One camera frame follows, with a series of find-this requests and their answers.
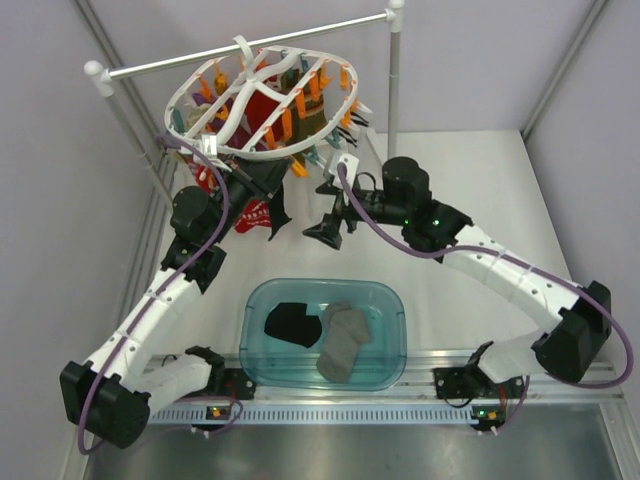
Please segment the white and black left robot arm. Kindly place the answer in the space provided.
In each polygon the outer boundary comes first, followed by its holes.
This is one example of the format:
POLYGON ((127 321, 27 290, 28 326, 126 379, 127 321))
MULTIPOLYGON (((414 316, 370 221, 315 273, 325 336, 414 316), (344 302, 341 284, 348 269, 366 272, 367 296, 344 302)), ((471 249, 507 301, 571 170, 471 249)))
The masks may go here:
POLYGON ((273 232, 289 222, 282 187, 289 166, 286 159, 235 157, 214 192, 192 185, 175 194, 174 239, 151 285, 99 349, 83 363, 69 362, 60 374, 65 413, 78 428, 79 442, 90 432, 125 449, 163 408, 190 394, 214 397, 223 391, 225 360, 208 347, 190 347, 153 371, 146 367, 218 275, 226 257, 218 244, 248 205, 254 200, 267 204, 273 232))

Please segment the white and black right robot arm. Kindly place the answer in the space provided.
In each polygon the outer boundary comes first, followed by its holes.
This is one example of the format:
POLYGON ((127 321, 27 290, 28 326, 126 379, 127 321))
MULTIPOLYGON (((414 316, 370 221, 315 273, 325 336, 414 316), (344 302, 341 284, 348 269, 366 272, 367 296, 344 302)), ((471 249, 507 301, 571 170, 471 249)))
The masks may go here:
POLYGON ((611 334, 607 287, 556 278, 516 256, 468 215, 434 199, 428 173, 410 157, 386 161, 382 183, 372 189, 360 187, 358 165, 355 156, 341 154, 326 167, 316 191, 334 196, 334 204, 305 236, 339 249, 342 228, 354 232, 358 222, 375 232, 398 226, 402 238, 393 246, 468 275, 537 325, 529 334, 482 344, 462 370, 466 396, 490 396, 504 382, 537 373, 580 385, 611 334))

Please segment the white oval clip hanger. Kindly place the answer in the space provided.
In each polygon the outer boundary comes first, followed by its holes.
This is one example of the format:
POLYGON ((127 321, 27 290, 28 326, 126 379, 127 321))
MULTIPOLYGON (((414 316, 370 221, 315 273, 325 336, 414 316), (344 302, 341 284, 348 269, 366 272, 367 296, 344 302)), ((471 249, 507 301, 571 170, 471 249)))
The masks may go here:
POLYGON ((354 151, 373 112, 355 68, 334 54, 286 46, 202 64, 164 112, 168 133, 210 158, 293 157, 325 163, 319 149, 354 151))

